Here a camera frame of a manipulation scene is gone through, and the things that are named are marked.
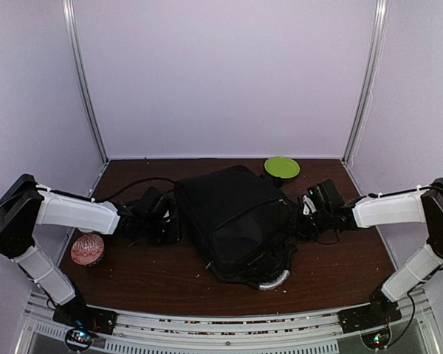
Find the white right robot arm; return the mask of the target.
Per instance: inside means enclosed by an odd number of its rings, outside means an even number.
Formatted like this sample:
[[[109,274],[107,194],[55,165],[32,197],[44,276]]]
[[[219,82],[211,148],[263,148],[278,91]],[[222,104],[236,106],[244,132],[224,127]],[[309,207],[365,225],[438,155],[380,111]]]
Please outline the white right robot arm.
[[[316,240],[326,231],[370,229],[376,226],[422,223],[427,240],[370,295],[364,309],[369,325],[380,325],[392,313],[392,304],[443,269],[443,178],[409,190],[370,193],[346,203],[333,181],[308,189],[295,216],[298,234]]]

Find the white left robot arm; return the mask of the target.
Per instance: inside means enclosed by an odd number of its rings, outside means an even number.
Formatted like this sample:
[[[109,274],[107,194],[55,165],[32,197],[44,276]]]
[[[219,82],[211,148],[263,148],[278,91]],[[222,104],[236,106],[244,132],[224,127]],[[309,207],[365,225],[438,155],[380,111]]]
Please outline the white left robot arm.
[[[91,311],[72,281],[38,245],[33,234],[37,225],[56,225],[116,235],[136,241],[145,238],[155,245],[180,241],[179,221],[173,201],[149,187],[126,203],[113,195],[87,198],[39,184],[23,174],[0,199],[0,254],[17,263],[48,297],[62,308],[75,327],[91,321]]]

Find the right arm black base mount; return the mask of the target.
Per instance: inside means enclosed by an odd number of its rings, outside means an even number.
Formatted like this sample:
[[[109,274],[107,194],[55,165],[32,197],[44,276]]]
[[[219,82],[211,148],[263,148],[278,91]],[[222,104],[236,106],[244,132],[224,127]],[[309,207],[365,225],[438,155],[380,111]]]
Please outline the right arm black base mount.
[[[402,318],[400,310],[393,309],[388,313],[382,313],[372,310],[370,305],[341,310],[337,315],[343,333],[368,330]]]

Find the black student backpack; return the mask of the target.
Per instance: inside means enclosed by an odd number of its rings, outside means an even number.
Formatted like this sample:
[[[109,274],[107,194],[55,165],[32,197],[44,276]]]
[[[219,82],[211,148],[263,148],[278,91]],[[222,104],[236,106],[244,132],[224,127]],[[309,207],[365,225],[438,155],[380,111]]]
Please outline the black student backpack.
[[[225,283],[271,291],[291,274],[297,206],[248,167],[179,180],[179,217],[196,250]]]

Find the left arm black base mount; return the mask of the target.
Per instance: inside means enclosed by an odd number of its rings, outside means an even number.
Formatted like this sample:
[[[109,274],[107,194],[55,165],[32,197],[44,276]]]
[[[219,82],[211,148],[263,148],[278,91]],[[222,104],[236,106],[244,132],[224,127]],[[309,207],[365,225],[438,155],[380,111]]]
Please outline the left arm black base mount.
[[[117,322],[117,313],[87,305],[56,305],[52,320],[91,333],[111,335]]]

